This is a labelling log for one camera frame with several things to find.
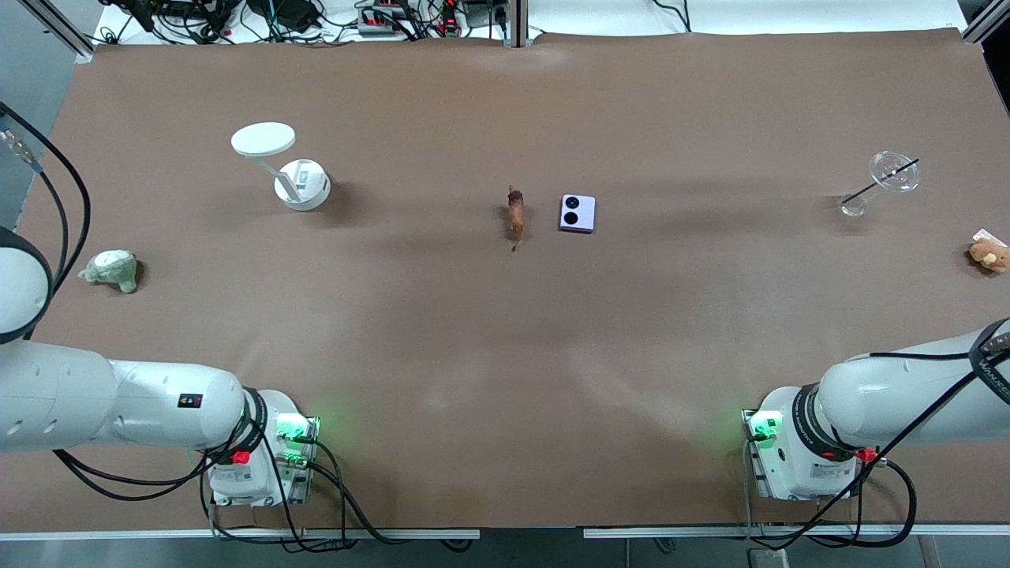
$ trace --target brown toy animal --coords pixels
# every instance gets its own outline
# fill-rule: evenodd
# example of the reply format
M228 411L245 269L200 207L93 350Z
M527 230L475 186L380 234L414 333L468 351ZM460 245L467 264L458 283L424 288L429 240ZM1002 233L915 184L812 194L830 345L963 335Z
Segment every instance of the brown toy animal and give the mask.
M993 272L1004 273L1007 270L1010 258L1010 249L989 239L980 239L978 243L972 245L968 253L972 255L975 262Z

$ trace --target white round cap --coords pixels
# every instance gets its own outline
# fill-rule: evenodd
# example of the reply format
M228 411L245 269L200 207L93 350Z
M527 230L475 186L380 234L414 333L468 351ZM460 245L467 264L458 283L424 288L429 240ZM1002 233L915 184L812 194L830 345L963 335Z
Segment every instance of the white round cap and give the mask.
M0 334L31 322L45 307L49 282L42 265L25 251L0 247Z
M231 148L248 158L264 158L295 144L295 129L282 122L258 122L231 134Z

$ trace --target black stick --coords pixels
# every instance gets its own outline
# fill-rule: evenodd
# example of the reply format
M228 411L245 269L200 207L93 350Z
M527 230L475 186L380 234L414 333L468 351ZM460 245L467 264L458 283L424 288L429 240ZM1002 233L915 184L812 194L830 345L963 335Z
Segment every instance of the black stick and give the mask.
M895 170L895 171L891 172L890 174L884 176L884 180L889 180L889 179L897 176L899 173L904 172L905 170L911 168L912 166L915 166L918 163L919 163L919 159L916 158L915 160L912 160L911 162L909 162L908 164L905 164L901 168L898 168L897 170ZM849 195L845 199L843 199L841 201L841 204L844 205L845 203L848 203L852 199L855 199L856 197L858 197L858 196L863 195L864 193L870 191L871 189L874 188L875 185L877 185L876 181L874 183L868 185L867 187L861 189L860 191L856 191L855 193Z

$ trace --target white lamp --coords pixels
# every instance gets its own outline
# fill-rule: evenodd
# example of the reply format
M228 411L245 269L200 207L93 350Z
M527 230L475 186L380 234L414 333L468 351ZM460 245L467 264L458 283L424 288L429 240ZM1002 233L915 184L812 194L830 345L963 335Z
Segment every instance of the white lamp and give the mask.
M312 160L295 160L277 171L262 159L280 154L295 144L295 129L281 122L249 124L231 135L231 148L274 176L274 191L284 204L308 211L329 197L329 177Z

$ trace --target black strap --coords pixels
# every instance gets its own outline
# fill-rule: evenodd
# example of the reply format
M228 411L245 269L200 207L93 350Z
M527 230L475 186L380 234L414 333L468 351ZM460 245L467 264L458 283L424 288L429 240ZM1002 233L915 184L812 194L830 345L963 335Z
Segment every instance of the black strap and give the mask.
M994 321L979 334L979 338L975 340L975 344L972 345L972 349L968 352L968 360L972 362L972 370L975 371L975 376L982 379L982 382L986 383L986 386L996 393L996 396L999 396L1003 402L1010 404L1010 383L986 359L988 354L982 351L982 345L988 342L993 337L993 334L996 333L996 329L999 329L1000 325L1005 323L1007 319L1004 317L999 321Z

